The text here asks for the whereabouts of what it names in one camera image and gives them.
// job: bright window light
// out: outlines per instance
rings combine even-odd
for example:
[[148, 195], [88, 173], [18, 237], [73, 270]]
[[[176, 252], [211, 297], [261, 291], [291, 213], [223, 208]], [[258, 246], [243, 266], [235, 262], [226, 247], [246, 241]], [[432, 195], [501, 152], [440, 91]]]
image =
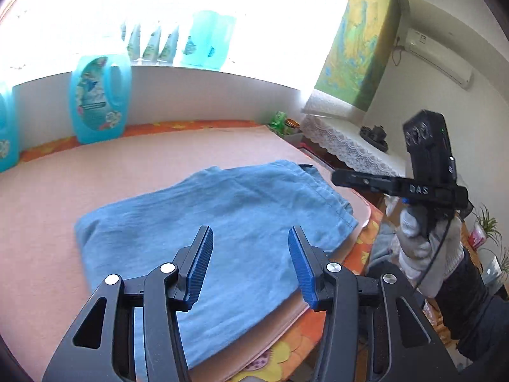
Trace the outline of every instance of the bright window light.
[[[0, 24], [3, 76], [18, 84], [75, 68], [82, 54], [106, 39], [126, 41], [141, 23], [141, 53], [157, 24], [180, 25], [179, 47], [192, 14], [213, 10], [235, 16], [221, 71], [311, 90], [348, 0], [17, 0]], [[161, 36], [160, 48], [166, 41]], [[174, 66], [179, 65], [181, 50]]]

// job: gloved hand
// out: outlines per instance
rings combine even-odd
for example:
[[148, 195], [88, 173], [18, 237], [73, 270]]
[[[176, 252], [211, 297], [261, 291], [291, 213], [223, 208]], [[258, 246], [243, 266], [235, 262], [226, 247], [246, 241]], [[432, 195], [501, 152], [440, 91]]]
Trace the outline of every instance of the gloved hand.
[[[415, 285], [428, 267], [435, 254], [447, 226], [447, 220], [439, 221], [429, 235], [429, 241], [423, 237], [426, 233], [427, 217], [424, 207], [409, 207], [400, 215], [400, 227], [396, 236], [400, 242], [399, 263], [408, 280]], [[435, 297], [455, 268], [463, 260], [461, 245], [461, 221], [454, 217], [444, 244], [419, 286], [419, 291], [427, 297]]]

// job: black cable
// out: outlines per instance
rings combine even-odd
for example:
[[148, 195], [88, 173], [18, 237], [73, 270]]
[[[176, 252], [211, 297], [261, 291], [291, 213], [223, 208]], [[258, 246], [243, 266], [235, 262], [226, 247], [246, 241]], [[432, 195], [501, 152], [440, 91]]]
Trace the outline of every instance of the black cable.
[[442, 236], [442, 239], [440, 240], [440, 244], [438, 245], [437, 250], [436, 250], [435, 254], [433, 255], [433, 257], [431, 257], [431, 260], [429, 261], [429, 264], [426, 267], [426, 270], [424, 270], [424, 272], [421, 274], [421, 276], [419, 276], [419, 279], [417, 280], [417, 284], [415, 285], [412, 294], [415, 293], [417, 288], [422, 284], [423, 280], [426, 278], [426, 275], [431, 270], [431, 267], [433, 266], [433, 263], [437, 259], [438, 253], [442, 249], [442, 245], [445, 242], [445, 237], [447, 237], [447, 233], [449, 232], [449, 227], [450, 227], [451, 223], [452, 223], [452, 218], [450, 218], [449, 221], [447, 222], [447, 226], [445, 227], [445, 232], [444, 232], [444, 235]]
[[[401, 63], [401, 51], [404, 49], [404, 46], [398, 46], [399, 42], [400, 42], [400, 38], [398, 37], [396, 39], [396, 44], [394, 45], [393, 50], [390, 53], [390, 57], [393, 59], [394, 66], [399, 66], [400, 65], [400, 63]], [[400, 51], [400, 58], [399, 58], [398, 62], [396, 62], [396, 60], [394, 60], [394, 52], [396, 50]]]

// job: detergent bottle label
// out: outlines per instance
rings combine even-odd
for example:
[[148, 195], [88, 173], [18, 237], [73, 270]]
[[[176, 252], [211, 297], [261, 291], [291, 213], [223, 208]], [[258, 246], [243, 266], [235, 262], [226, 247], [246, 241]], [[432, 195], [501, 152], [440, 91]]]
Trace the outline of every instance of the detergent bottle label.
[[107, 57], [98, 57], [83, 69], [76, 89], [78, 115], [90, 129], [102, 131], [115, 128], [122, 114], [114, 110], [104, 93], [103, 73]]
[[7, 158], [11, 150], [11, 143], [7, 139], [0, 139], [0, 159]]
[[196, 44], [191, 40], [191, 36], [187, 37], [186, 47], [182, 50], [184, 54], [193, 54], [196, 51]]

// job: pink item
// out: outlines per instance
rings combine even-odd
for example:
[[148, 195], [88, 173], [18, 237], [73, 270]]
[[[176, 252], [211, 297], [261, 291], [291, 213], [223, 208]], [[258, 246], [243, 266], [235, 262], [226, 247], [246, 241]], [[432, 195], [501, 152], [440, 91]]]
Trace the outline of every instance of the pink item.
[[[318, 166], [265, 127], [203, 129], [83, 145], [0, 173], [0, 333], [36, 381], [90, 296], [74, 223], [102, 205], [169, 187], [210, 166], [232, 168], [288, 159]], [[326, 180], [330, 172], [319, 167]], [[353, 190], [359, 226], [336, 259], [344, 260], [369, 218]], [[307, 309], [294, 293], [266, 319], [192, 370], [193, 382], [222, 382], [274, 343]]]
[[468, 237], [468, 243], [474, 250], [477, 250], [481, 245], [483, 245], [486, 242], [487, 239], [488, 236], [486, 235], [486, 232], [483, 230], [483, 227], [481, 227], [479, 222], [476, 221], [474, 223], [474, 228], [472, 229], [472, 232]]
[[267, 349], [260, 356], [258, 356], [254, 361], [252, 361], [249, 365], [247, 365], [244, 370], [246, 372], [253, 372], [255, 370], [263, 368], [270, 360], [270, 349]]

